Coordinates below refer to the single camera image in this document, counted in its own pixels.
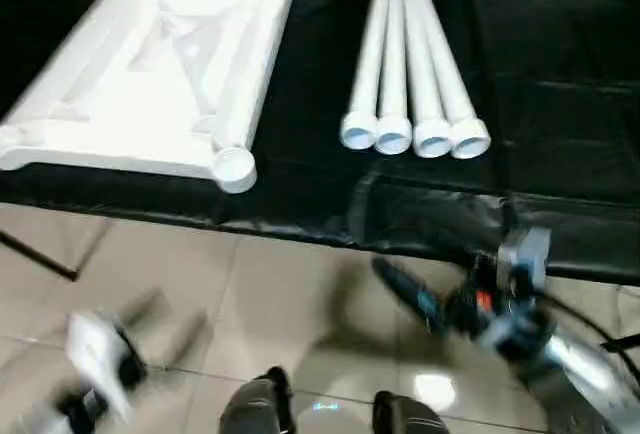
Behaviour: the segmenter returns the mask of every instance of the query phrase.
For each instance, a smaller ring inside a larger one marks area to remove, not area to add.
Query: black table leg
[[[63,266],[57,261],[54,261],[50,257],[45,256],[41,252],[35,250],[33,247],[25,244],[24,242],[16,239],[10,234],[4,231],[0,231],[0,245],[4,245],[9,249],[22,254],[24,257],[32,260],[36,264],[55,272],[61,277],[68,279],[69,281],[76,281],[78,279],[78,271],[75,269],[69,269]]]

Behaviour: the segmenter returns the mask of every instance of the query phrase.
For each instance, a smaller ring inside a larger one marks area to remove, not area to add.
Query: cable
[[[591,329],[596,331],[598,334],[600,334],[600,336],[602,336],[602,338],[605,339],[608,344],[613,346],[613,351],[612,352],[615,352],[616,354],[618,354],[620,356],[620,358],[622,359],[622,362],[624,362],[625,366],[627,367],[627,369],[629,370],[629,372],[631,373],[631,375],[635,379],[636,383],[638,385],[640,385],[640,369],[638,369],[638,366],[636,366],[636,364],[629,357],[629,355],[623,349],[620,349],[618,347],[618,345],[616,344],[616,340],[613,337],[611,337],[607,333],[607,331],[605,331],[602,327],[600,327],[594,321],[592,321],[591,319],[586,317],[584,314],[582,314],[582,313],[578,312],[577,310],[575,310],[574,308],[568,306],[567,304],[562,302],[560,299],[552,296],[551,294],[548,294],[546,292],[541,292],[541,291],[535,291],[534,295],[537,298],[548,302],[552,306],[554,306],[554,307],[556,307],[556,308],[558,308],[558,309],[560,309],[562,311],[565,311],[567,314],[575,317],[576,319],[578,319],[579,321],[581,321],[582,323],[586,324]]]

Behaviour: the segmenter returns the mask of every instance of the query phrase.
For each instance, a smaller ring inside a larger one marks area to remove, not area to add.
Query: black tablecloth
[[[0,0],[0,112],[91,2]],[[552,274],[640,284],[640,1],[434,2],[493,137],[477,159],[342,147],[368,0],[297,0],[250,192],[32,165],[0,173],[0,201],[462,263],[514,226],[544,225]]]

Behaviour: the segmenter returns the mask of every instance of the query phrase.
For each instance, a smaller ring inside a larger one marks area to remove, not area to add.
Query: black table cover
[[[0,0],[0,112],[92,1]],[[553,275],[640,285],[640,1],[434,2],[493,138],[477,159],[342,147],[368,0],[297,0],[251,191],[32,165],[0,173],[0,201],[463,264],[514,226],[543,225]]]

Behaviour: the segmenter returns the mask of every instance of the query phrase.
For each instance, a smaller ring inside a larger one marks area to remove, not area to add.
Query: white plastic tray
[[[0,169],[69,164],[246,191],[291,1],[97,0],[0,125]]]

